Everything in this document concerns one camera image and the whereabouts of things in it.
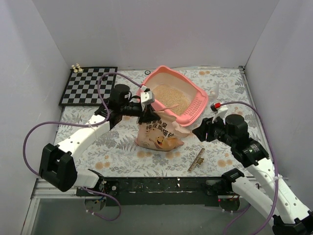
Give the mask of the clear plastic litter scoop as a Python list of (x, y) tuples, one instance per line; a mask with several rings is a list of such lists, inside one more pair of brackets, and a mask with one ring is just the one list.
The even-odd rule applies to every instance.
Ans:
[(215, 101), (218, 99), (218, 96), (219, 96), (219, 87), (220, 87), (220, 84), (219, 83), (216, 83), (216, 85), (210, 90), (210, 93), (209, 93), (209, 100), (211, 102)]

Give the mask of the orange cat litter bag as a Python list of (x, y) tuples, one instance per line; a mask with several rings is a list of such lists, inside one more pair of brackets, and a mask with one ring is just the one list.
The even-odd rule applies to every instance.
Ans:
[(176, 117), (164, 110), (156, 111), (160, 120), (138, 125), (135, 143), (138, 146), (157, 151), (171, 151), (184, 145), (183, 138), (191, 132), (176, 122)]

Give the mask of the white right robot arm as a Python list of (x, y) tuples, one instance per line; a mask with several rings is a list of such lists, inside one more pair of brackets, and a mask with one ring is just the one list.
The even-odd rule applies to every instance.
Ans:
[(313, 212), (292, 192), (284, 179), (275, 173), (275, 166), (264, 147), (251, 138), (248, 124), (241, 115), (204, 118), (193, 134), (203, 142), (218, 140), (230, 147), (233, 157), (254, 176), (263, 191), (238, 169), (222, 175), (221, 188), (226, 194), (245, 198), (265, 219), (272, 222), (276, 235), (311, 235)]

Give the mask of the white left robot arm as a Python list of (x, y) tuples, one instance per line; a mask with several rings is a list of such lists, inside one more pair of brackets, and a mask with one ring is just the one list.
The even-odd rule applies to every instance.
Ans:
[(100, 195), (104, 190), (100, 175), (89, 169), (78, 170), (75, 161), (123, 116), (137, 117), (141, 122), (153, 117), (151, 104), (155, 98), (150, 89), (141, 87), (138, 102), (132, 102), (130, 97), (127, 85), (116, 85), (109, 98), (101, 99), (102, 104), (85, 125), (60, 143), (47, 144), (42, 151), (39, 176), (62, 192), (72, 187), (86, 187), (92, 195)]

